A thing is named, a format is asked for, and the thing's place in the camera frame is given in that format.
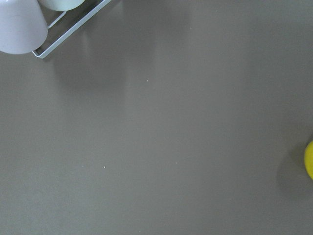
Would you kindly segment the yellow lemon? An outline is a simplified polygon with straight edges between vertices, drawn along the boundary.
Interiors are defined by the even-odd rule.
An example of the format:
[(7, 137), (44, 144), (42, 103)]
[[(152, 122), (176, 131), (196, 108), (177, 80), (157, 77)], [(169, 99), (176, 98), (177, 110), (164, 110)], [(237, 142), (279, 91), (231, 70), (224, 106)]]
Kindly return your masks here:
[(309, 142), (304, 152), (304, 165), (308, 176), (313, 179), (313, 142)]

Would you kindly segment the pale green upturned cup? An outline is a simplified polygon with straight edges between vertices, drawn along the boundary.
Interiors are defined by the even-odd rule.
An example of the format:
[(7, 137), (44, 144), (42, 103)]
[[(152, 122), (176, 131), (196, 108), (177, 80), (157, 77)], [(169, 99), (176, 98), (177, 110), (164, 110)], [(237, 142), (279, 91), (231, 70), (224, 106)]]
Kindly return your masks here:
[(83, 4), (85, 0), (39, 0), (39, 3), (54, 11), (69, 11)]

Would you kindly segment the lilac upturned cup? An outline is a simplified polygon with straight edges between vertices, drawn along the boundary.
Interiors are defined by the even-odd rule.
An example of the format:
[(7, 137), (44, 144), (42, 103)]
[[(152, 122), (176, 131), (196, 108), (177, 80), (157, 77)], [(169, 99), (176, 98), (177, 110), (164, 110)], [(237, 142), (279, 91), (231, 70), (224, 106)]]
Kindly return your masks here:
[(25, 54), (39, 48), (46, 40), (47, 24), (36, 0), (0, 2), (0, 50)]

